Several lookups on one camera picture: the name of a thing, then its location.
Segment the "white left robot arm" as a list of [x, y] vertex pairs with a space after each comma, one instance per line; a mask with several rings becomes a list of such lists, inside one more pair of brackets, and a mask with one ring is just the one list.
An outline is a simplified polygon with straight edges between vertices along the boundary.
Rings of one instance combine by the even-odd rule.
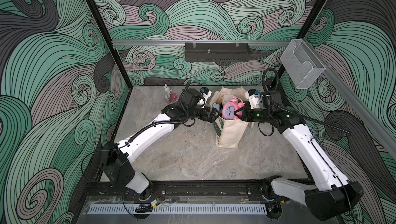
[[207, 105], [211, 94], [206, 87], [199, 90], [185, 87], [179, 100], [164, 107], [151, 123], [117, 143], [106, 143], [101, 163], [112, 187], [127, 188], [141, 199], [149, 198], [153, 184], [143, 173], [134, 170], [133, 163], [155, 141], [187, 121], [199, 119], [213, 123], [219, 117], [219, 111]]

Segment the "pink twin-bell alarm clock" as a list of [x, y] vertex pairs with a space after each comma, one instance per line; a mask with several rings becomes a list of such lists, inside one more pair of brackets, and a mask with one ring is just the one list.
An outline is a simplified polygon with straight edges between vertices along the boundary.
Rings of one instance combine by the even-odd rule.
[[232, 98], [225, 103], [222, 109], [222, 118], [226, 120], [237, 120], [242, 117], [242, 108], [245, 103], [240, 98]]

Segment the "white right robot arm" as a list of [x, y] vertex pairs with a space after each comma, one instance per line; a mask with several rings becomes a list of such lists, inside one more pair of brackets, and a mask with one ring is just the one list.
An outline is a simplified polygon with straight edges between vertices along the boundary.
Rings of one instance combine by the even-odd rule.
[[281, 176], [266, 178], [267, 197], [298, 202], [321, 221], [352, 212], [364, 194], [363, 187], [350, 181], [320, 147], [306, 125], [309, 118], [286, 110], [278, 91], [252, 89], [245, 97], [248, 103], [235, 114], [242, 121], [270, 124], [291, 143], [313, 180], [309, 185]]

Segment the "cream floral canvas bag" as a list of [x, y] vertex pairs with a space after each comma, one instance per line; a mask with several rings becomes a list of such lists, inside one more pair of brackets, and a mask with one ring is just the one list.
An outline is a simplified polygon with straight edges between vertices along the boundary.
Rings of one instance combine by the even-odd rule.
[[[243, 87], [239, 88], [224, 88], [222, 87], [219, 91], [215, 92], [209, 102], [209, 106], [212, 108], [214, 104], [220, 105], [226, 103], [222, 100], [224, 96], [230, 95], [226, 100], [230, 100], [231, 97], [236, 97], [238, 100], [247, 102], [248, 98], [245, 96], [245, 90]], [[240, 119], [227, 120], [222, 118], [222, 112], [220, 116], [213, 123], [216, 132], [216, 146], [220, 148], [238, 148], [239, 142], [243, 137], [247, 127], [253, 127], [253, 123], [242, 121]]]

